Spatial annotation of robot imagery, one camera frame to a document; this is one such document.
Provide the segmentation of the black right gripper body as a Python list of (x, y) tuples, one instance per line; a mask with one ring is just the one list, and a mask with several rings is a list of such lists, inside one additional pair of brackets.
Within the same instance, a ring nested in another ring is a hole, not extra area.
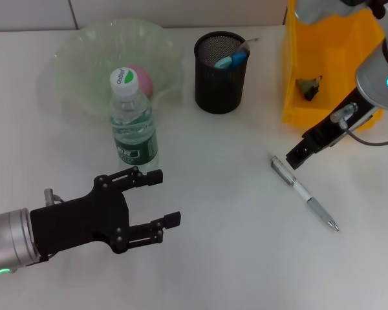
[(355, 88), (342, 102), (316, 126), (302, 135), (305, 148), (325, 148), (333, 144), (344, 135), (345, 131), (330, 119), (331, 115), (348, 105), (356, 104), (356, 112), (346, 121), (349, 129), (356, 129), (372, 118), (377, 108), (369, 103), (361, 92)]

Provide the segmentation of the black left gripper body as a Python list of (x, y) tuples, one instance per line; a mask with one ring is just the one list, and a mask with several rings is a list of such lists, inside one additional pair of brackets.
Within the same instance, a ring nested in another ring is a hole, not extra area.
[(123, 191), (130, 175), (102, 175), (90, 193), (30, 212), (34, 245), (42, 258), (91, 242), (106, 243), (116, 254), (129, 249), (129, 209)]

